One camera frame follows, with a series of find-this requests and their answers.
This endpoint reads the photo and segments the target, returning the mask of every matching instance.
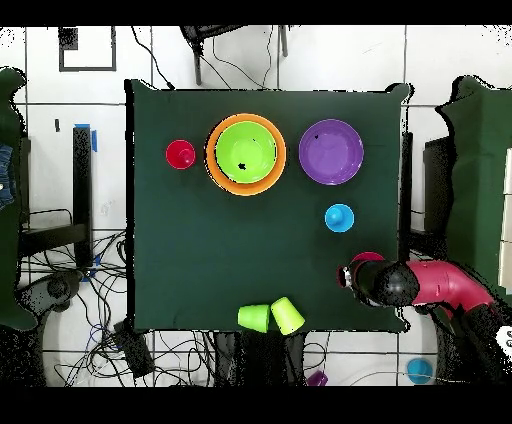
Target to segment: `purple object on floor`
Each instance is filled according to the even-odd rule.
[[[363,162],[363,143],[349,124],[326,119],[311,126],[299,144],[302,169],[320,184],[336,185],[352,178]]]
[[[318,370],[309,376],[307,383],[308,386],[325,386],[328,380],[327,376]]]

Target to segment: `dark green table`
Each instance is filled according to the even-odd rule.
[[[134,114],[133,163],[128,146],[134,210],[128,215],[134,217],[129,307],[135,328],[240,330],[240,306],[288,296],[306,319],[303,331],[405,329],[393,308],[360,304],[335,275],[361,251],[397,257],[400,104],[407,85],[380,93],[157,91],[133,80],[126,89],[129,121]],[[281,178],[250,197],[218,188],[203,164],[210,131],[241,112],[272,121],[287,146]],[[298,160],[302,134],[327,118],[348,122],[364,144],[360,171],[339,186],[314,182]],[[130,128],[127,134],[131,143]],[[175,139],[195,146],[192,168],[167,164],[165,149]],[[354,210],[347,233],[325,226],[333,203]]]

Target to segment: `floor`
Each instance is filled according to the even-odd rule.
[[[136,27],[135,31],[138,40],[153,52],[160,72],[177,88],[225,87],[205,61],[201,62],[203,84],[196,86],[192,53],[178,27]],[[434,106],[448,101],[451,84],[459,75],[476,74],[496,87],[512,84],[512,35],[508,31],[507,27],[492,26],[294,26],[288,32],[289,55],[278,58],[277,26],[256,25],[217,37],[215,54],[238,65],[259,84],[269,68],[270,54],[271,66],[265,79],[269,88],[279,84],[283,90],[382,91],[392,83],[411,83],[414,95],[402,109],[404,116],[408,111],[409,130],[414,133],[415,143],[412,225],[422,229],[423,146],[428,140],[448,134]],[[66,67],[112,65],[109,27],[79,27],[78,33],[78,49],[64,52]],[[240,70],[216,59],[212,47],[212,39],[207,40],[205,59],[229,86],[258,88]],[[97,131],[97,151],[93,152],[94,238],[122,231],[126,227],[123,79],[143,79],[157,88],[166,88],[149,53],[135,42],[130,27],[116,27],[116,72],[59,72],[57,28],[3,28],[0,66],[4,65],[23,70],[28,78],[27,86],[16,93],[15,103],[32,139],[31,210],[65,208],[72,212],[71,129],[75,124],[89,123]],[[65,212],[33,215],[31,227],[61,225],[68,220]],[[99,241],[96,251],[103,250],[107,242],[108,239]],[[54,262],[65,259],[56,253],[49,257]],[[39,265],[40,260],[41,255],[23,264],[27,272],[22,275],[22,283],[44,275],[47,268]],[[103,262],[123,266],[114,247],[106,252]],[[96,277],[104,281],[108,275],[98,272]],[[109,294],[108,301],[115,323],[125,317],[126,281],[118,278],[113,287],[119,293]],[[82,283],[79,293],[87,305],[89,320],[98,323],[98,314],[103,312],[98,310],[91,284]],[[67,311],[50,315],[44,361],[51,386],[63,385],[56,370],[66,378],[70,372],[66,365],[76,363],[88,344],[90,347],[88,341],[94,340],[85,313],[84,304],[75,298]],[[380,372],[357,385],[412,385],[406,375],[396,372],[404,372],[407,362],[415,357],[426,358],[435,368],[437,345],[430,318],[410,308],[404,314],[412,325],[405,334],[310,333],[307,343],[318,344],[306,346],[306,375],[323,369],[329,378],[328,385],[349,385],[360,377]],[[191,332],[155,332],[146,335],[146,339],[162,369],[194,370],[202,365],[198,353],[190,351],[194,347]],[[169,346],[180,343],[169,352]],[[322,349],[328,352],[324,362]],[[119,360],[119,364],[125,369],[124,361]],[[102,369],[104,374],[109,372],[110,364]],[[157,373],[148,375],[144,381],[138,379],[135,384],[169,386],[178,381],[177,374],[182,378],[187,375],[182,371],[176,371],[175,376]],[[197,384],[206,384],[207,371],[201,366],[190,377]],[[134,385],[131,376],[120,379],[123,384]],[[79,386],[120,384],[116,377],[99,378],[88,375],[84,369],[75,379]]]

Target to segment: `bowl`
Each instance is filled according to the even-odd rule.
[[[312,125],[299,144],[302,169],[320,184],[347,182],[359,171],[363,156],[359,134],[349,124],[337,119]]]
[[[253,121],[227,127],[215,145],[215,157],[221,171],[240,184],[265,178],[276,162],[276,142],[271,132]]]
[[[276,161],[272,170],[260,181],[240,184],[230,180],[219,168],[215,158],[215,145],[222,132],[229,126],[244,121],[252,121],[263,125],[274,137],[276,143]],[[205,167],[211,179],[222,189],[238,196],[252,196],[272,187],[281,176],[286,162],[286,146],[279,130],[268,119],[251,113],[231,115],[222,120],[210,133],[205,146]]]

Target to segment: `chair leg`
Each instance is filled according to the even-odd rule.
[[[279,25],[279,31],[281,32],[281,42],[283,43],[283,56],[288,56],[288,41],[286,40],[286,25]]]
[[[194,52],[194,65],[196,69],[196,84],[201,85],[201,59],[199,53]]]

